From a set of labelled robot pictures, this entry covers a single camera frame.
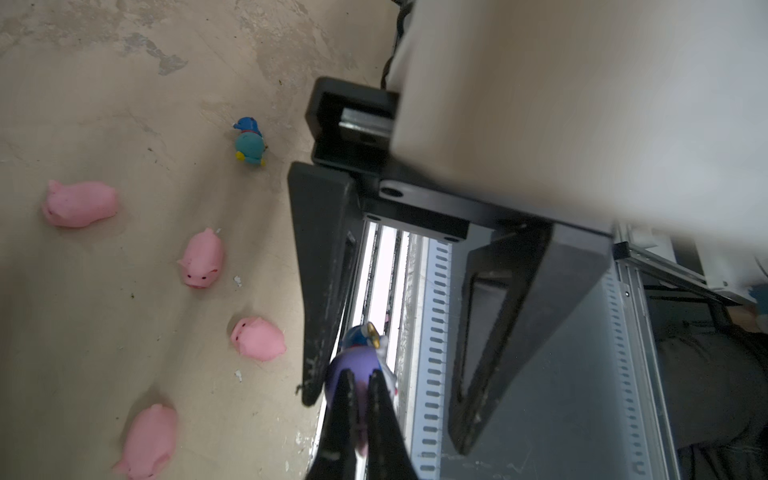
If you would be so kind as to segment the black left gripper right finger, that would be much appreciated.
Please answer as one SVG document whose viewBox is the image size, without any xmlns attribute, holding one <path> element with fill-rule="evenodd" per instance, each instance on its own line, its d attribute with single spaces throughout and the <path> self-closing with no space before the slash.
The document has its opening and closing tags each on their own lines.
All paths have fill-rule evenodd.
<svg viewBox="0 0 768 480">
<path fill-rule="evenodd" d="M 418 479 L 381 370 L 375 370 L 368 382 L 367 438 L 368 479 Z"/>
</svg>

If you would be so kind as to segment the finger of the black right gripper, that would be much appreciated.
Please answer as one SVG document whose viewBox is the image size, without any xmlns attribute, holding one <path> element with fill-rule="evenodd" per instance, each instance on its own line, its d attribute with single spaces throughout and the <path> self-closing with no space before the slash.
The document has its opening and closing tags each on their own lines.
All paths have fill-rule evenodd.
<svg viewBox="0 0 768 480">
<path fill-rule="evenodd" d="M 448 414 L 471 452 L 506 391 L 611 261 L 607 233 L 556 222 L 497 230 L 466 258 Z"/>
</svg>

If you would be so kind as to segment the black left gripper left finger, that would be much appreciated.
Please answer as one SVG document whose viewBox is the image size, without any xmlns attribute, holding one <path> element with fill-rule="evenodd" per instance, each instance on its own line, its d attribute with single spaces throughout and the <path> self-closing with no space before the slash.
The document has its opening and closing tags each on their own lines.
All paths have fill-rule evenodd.
<svg viewBox="0 0 768 480">
<path fill-rule="evenodd" d="M 356 476 L 358 405 L 354 374 L 340 372 L 331 407 L 306 480 L 348 480 Z"/>
</svg>

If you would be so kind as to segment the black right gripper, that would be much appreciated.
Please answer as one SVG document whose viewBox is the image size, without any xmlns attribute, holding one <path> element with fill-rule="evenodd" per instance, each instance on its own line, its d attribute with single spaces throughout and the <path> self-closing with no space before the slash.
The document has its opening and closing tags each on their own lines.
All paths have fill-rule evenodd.
<svg viewBox="0 0 768 480">
<path fill-rule="evenodd" d="M 398 103 L 396 93 L 331 77 L 317 79 L 312 89 L 305 119 L 315 165 L 295 162 L 287 177 L 304 309 L 301 400 L 307 407 L 323 392 L 352 290 L 361 209 L 371 221 L 449 243 L 465 240 L 471 226 L 496 238 L 540 227 L 535 215 L 451 190 L 395 158 L 390 139 Z"/>
</svg>

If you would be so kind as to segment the purple penguin toy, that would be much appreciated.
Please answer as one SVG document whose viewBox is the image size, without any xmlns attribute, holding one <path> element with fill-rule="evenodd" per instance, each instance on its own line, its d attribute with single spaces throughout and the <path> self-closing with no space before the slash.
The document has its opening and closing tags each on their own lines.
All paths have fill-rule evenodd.
<svg viewBox="0 0 768 480">
<path fill-rule="evenodd" d="M 380 334 L 371 322 L 350 328 L 340 342 L 341 351 L 331 361 L 326 374 L 324 393 L 328 406 L 333 403 L 341 372 L 350 370 L 354 375 L 358 406 L 356 450 L 362 457 L 368 451 L 367 391 L 373 372 L 383 374 L 392 401 L 398 395 L 396 376 L 386 364 L 388 342 L 388 337 Z"/>
</svg>

